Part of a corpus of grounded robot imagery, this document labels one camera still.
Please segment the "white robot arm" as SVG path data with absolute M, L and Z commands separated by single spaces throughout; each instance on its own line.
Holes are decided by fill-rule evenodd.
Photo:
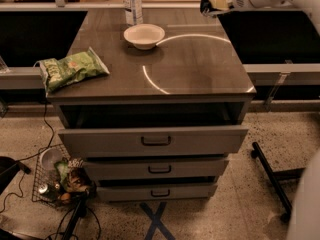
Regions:
M 320 0 L 202 0 L 213 11 L 277 7 L 290 3 L 307 14 L 320 31 Z M 320 240 L 320 151 L 303 170 L 293 202 L 286 240 Z

